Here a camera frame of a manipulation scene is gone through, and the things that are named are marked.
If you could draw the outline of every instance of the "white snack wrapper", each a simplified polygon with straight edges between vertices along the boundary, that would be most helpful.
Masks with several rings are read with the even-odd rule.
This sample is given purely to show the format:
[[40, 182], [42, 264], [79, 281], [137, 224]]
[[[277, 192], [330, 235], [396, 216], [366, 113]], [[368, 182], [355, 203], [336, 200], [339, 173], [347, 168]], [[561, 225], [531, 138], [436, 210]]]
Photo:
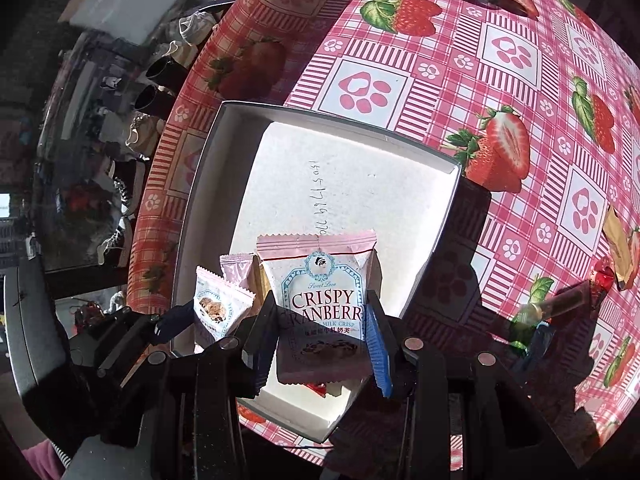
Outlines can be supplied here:
[[211, 344], [235, 330], [254, 304], [255, 294], [229, 283], [213, 272], [196, 269], [196, 292], [193, 309], [196, 313], [196, 332]]

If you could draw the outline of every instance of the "printed label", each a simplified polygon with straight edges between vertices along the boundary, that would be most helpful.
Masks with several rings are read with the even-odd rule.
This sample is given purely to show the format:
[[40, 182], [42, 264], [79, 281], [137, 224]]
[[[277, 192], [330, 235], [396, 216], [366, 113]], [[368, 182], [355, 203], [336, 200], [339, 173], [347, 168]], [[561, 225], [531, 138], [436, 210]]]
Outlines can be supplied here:
[[235, 316], [234, 306], [227, 298], [221, 298], [217, 291], [207, 287], [207, 282], [198, 278], [196, 285], [196, 315], [204, 327], [219, 340], [226, 335]]
[[358, 352], [364, 291], [359, 272], [334, 257], [315, 251], [305, 266], [282, 282], [281, 327], [290, 329], [289, 345], [297, 361], [324, 362]]

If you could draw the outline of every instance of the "snack packet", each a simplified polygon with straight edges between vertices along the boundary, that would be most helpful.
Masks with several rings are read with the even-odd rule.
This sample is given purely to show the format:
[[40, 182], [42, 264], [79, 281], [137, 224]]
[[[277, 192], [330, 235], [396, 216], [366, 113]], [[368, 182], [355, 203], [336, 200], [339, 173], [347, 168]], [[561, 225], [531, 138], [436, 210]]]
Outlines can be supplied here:
[[254, 297], [254, 293], [198, 267], [193, 297], [196, 334], [207, 345], [222, 339], [246, 316], [254, 304]]
[[254, 258], [254, 254], [224, 254], [220, 256], [220, 267], [224, 279], [255, 293], [254, 306], [246, 314], [247, 316], [258, 314], [264, 303], [264, 298], [258, 294], [260, 287], [257, 286], [255, 279]]
[[258, 237], [280, 312], [276, 351], [284, 384], [371, 374], [365, 343], [367, 279], [376, 234]]
[[616, 273], [618, 289], [624, 290], [625, 283], [633, 273], [632, 255], [626, 240], [625, 230], [622, 227], [616, 210], [609, 206], [604, 217], [602, 231], [607, 237], [609, 251], [613, 260], [613, 270]]
[[253, 254], [224, 254], [220, 256], [220, 267], [224, 279], [251, 291], [255, 290], [253, 266]]

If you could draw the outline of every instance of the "white box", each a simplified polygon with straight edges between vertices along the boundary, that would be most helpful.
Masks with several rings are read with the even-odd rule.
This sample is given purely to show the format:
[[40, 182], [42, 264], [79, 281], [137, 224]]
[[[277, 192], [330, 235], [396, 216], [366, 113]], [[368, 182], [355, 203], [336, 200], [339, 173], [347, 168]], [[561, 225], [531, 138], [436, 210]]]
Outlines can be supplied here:
[[[220, 274], [219, 257], [255, 252], [260, 234], [374, 229], [380, 266], [368, 288], [401, 317], [449, 213], [460, 165], [451, 157], [368, 124], [272, 105], [225, 102], [196, 171], [180, 236], [174, 304], [193, 297], [196, 266]], [[193, 332], [174, 340], [193, 352]], [[239, 402], [314, 442], [324, 442], [360, 391], [337, 397], [280, 384]]]

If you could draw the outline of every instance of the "pink clothing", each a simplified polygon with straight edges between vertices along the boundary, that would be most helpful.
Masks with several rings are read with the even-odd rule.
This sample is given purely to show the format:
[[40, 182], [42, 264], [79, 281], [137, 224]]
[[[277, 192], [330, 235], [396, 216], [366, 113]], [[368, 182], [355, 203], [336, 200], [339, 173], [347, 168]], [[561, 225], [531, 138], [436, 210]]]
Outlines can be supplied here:
[[60, 462], [50, 440], [45, 440], [29, 449], [23, 449], [22, 454], [42, 480], [60, 480], [62, 473], [65, 472], [65, 467]]

